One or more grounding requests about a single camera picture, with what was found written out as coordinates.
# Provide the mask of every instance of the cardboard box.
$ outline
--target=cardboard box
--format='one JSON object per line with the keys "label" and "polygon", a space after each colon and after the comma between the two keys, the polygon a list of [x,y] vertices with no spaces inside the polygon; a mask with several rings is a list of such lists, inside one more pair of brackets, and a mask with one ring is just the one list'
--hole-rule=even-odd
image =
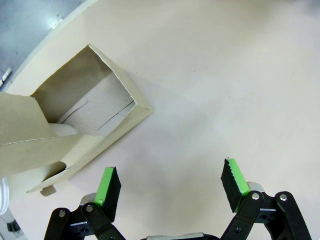
{"label": "cardboard box", "polygon": [[0,112],[0,178],[14,198],[68,179],[152,108],[121,68],[87,45],[31,96],[1,93]]}

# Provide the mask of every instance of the white table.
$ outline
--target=white table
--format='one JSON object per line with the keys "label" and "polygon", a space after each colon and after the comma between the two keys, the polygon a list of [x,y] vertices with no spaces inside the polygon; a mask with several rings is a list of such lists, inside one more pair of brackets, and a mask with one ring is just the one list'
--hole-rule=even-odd
{"label": "white table", "polygon": [[[12,201],[25,234],[42,239],[55,208],[75,210],[116,166],[114,224],[127,239],[221,236],[233,214],[220,176],[234,157],[269,195],[291,192],[320,238],[319,12],[312,1],[99,0],[62,22],[9,93],[33,93],[91,43],[127,71],[154,113],[57,193]],[[248,239],[270,236],[255,224]]]}

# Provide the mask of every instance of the white lid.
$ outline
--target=white lid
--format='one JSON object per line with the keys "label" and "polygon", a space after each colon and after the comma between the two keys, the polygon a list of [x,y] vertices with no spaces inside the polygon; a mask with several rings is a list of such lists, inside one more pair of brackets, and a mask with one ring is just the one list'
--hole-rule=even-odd
{"label": "white lid", "polygon": [[4,214],[9,205],[9,185],[7,177],[2,178],[0,182],[0,215]]}

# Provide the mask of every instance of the gray floor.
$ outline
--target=gray floor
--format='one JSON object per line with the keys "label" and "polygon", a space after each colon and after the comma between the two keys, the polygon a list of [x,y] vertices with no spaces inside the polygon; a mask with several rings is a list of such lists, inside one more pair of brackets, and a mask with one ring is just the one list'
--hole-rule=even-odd
{"label": "gray floor", "polygon": [[84,1],[0,0],[0,77],[8,68],[12,76],[50,30]]}

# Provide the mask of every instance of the green foam strip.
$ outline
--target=green foam strip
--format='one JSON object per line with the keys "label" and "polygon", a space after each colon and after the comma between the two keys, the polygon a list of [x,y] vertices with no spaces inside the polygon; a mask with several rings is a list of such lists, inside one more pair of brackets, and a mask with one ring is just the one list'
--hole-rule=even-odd
{"label": "green foam strip", "polygon": [[96,192],[95,199],[94,199],[94,202],[99,206],[102,206],[102,204],[107,198],[107,193],[108,193],[113,172],[114,172],[113,167],[106,167],[104,170],[102,179],[99,184],[98,191]]}
{"label": "green foam strip", "polygon": [[250,188],[244,176],[242,175],[236,160],[234,158],[229,158],[228,161],[231,168],[231,172],[233,174],[234,180],[239,188],[240,193],[242,195],[246,195],[248,192],[250,192]]}

